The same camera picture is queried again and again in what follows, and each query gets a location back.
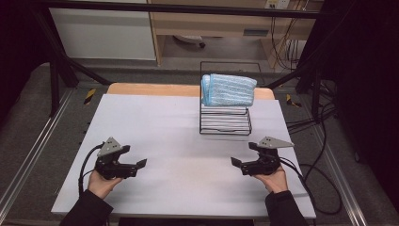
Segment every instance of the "black horizontal bar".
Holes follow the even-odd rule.
[[[89,1],[64,1],[64,0],[36,0],[34,3],[43,4],[47,8],[75,8],[115,11],[147,11],[147,12],[174,12],[216,15],[238,15],[259,17],[281,17],[320,19],[333,16],[332,13],[319,11],[267,9],[267,8],[227,8],[208,6],[186,6],[168,4],[141,4],[141,3],[116,3],[116,2],[89,2]]]

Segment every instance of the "person's arm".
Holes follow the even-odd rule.
[[[288,190],[285,171],[279,167],[270,175],[254,175],[266,186],[270,194],[265,199],[270,226],[308,226]]]
[[[65,216],[60,225],[103,225],[113,208],[103,199],[122,179],[105,180],[96,170],[90,174],[88,189],[79,197],[75,206]]]

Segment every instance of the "blue towel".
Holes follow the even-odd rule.
[[[252,106],[256,80],[226,74],[202,77],[202,103],[205,106]]]

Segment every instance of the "person's hand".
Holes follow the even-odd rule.
[[[88,179],[88,190],[101,199],[104,199],[121,178],[106,180],[98,171],[94,170]]]
[[[253,175],[256,179],[263,182],[269,192],[279,193],[288,190],[287,178],[282,166],[270,175],[258,174]]]

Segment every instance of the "white table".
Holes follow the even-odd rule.
[[[182,96],[105,94],[61,188],[52,212],[67,214],[78,199],[77,178],[87,153],[113,137],[131,151],[121,163],[144,158],[147,166],[135,178],[117,185],[105,199],[121,217],[264,218],[264,185],[231,165],[258,158],[247,143],[265,136],[291,141],[279,102],[255,100],[249,109],[249,136],[205,136],[199,133],[199,99]],[[86,170],[94,166],[96,153]],[[293,148],[279,155],[298,167]],[[295,173],[286,168],[288,186],[305,218],[315,218],[309,195]]]

